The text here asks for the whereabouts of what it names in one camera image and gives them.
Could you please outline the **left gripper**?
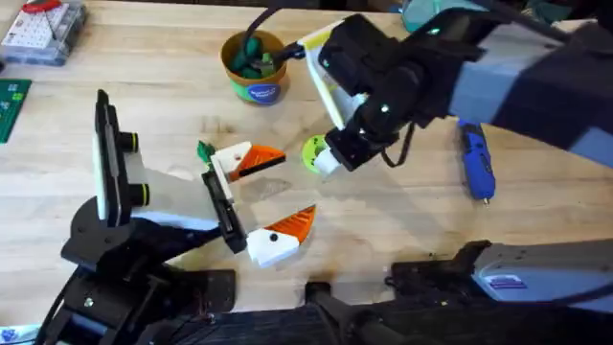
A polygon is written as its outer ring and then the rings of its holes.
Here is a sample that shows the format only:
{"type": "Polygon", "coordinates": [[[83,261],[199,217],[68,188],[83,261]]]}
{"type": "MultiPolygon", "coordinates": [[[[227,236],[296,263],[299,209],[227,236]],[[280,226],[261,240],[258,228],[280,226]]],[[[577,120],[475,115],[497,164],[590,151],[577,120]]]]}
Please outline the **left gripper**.
{"type": "Polygon", "coordinates": [[[247,247],[253,263],[271,266],[298,252],[315,220],[316,205],[253,230],[246,239],[229,182],[281,164],[285,158],[280,149],[242,142],[217,150],[212,157],[215,164],[199,179],[187,180],[147,168],[139,153],[128,154],[128,182],[148,185],[148,205],[133,208],[131,215],[205,233],[217,229],[234,253],[247,247]]]}

